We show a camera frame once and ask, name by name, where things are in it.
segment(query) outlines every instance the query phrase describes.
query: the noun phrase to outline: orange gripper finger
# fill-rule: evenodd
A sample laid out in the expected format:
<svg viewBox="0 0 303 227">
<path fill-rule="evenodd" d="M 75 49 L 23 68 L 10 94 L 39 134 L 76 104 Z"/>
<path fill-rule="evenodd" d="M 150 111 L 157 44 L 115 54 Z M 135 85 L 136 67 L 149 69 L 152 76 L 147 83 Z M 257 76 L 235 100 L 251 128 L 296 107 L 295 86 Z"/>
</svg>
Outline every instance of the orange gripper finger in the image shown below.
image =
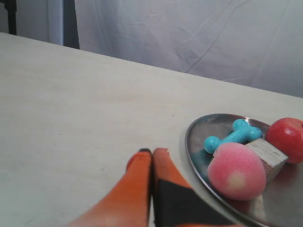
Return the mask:
<svg viewBox="0 0 303 227">
<path fill-rule="evenodd" d="M 156 227 L 240 227 L 204 202 L 183 178 L 165 148 L 152 155 Z"/>
<path fill-rule="evenodd" d="M 147 227 L 151 160 L 149 149 L 134 154 L 126 173 L 109 194 L 67 227 Z"/>
</svg>

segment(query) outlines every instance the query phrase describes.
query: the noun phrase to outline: white cloth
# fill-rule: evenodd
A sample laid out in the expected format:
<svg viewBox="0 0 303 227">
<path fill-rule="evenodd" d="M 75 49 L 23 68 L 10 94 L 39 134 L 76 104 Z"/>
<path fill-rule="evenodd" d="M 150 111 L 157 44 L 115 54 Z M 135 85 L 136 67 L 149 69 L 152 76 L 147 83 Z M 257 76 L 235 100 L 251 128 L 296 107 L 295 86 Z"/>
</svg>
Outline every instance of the white cloth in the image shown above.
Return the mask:
<svg viewBox="0 0 303 227">
<path fill-rule="evenodd" d="M 301 0 L 75 0 L 80 48 L 303 97 Z"/>
</svg>

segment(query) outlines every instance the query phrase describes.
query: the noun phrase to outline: wooden cube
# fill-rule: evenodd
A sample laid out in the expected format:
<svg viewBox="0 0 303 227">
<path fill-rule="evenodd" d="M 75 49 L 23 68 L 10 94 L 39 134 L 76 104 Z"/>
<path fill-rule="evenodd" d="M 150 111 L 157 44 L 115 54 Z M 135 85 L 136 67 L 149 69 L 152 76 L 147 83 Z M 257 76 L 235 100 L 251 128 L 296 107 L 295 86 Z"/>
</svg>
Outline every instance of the wooden cube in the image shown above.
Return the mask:
<svg viewBox="0 0 303 227">
<path fill-rule="evenodd" d="M 262 160 L 267 182 L 275 178 L 288 159 L 288 156 L 264 139 L 254 140 L 246 146 L 252 149 Z"/>
</svg>

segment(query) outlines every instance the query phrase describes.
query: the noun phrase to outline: pink peach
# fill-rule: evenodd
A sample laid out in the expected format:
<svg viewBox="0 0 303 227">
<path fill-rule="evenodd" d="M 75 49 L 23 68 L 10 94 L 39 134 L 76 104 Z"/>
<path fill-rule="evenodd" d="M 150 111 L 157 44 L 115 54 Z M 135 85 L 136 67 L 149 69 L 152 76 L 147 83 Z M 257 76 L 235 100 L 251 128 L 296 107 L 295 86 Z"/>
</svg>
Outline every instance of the pink peach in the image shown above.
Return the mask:
<svg viewBox="0 0 303 227">
<path fill-rule="evenodd" d="M 233 200 L 250 200 L 262 194 L 266 173 L 261 159 L 239 143 L 224 143 L 214 153 L 207 169 L 213 187 Z"/>
</svg>

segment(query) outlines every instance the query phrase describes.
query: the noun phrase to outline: blue dog bone toy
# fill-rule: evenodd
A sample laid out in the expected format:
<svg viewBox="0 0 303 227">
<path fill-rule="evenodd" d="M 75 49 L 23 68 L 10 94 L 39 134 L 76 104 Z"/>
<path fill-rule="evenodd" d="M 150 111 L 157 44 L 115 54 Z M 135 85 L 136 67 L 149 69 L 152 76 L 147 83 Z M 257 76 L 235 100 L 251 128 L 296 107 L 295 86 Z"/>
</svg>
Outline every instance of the blue dog bone toy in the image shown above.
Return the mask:
<svg viewBox="0 0 303 227">
<path fill-rule="evenodd" d="M 262 131 L 256 127 L 250 126 L 245 120 L 238 119 L 232 124 L 234 130 L 228 137 L 220 140 L 216 136 L 207 137 L 204 140 L 204 149 L 207 153 L 213 154 L 215 150 L 223 143 L 244 143 L 245 141 L 251 142 L 262 137 Z"/>
</svg>

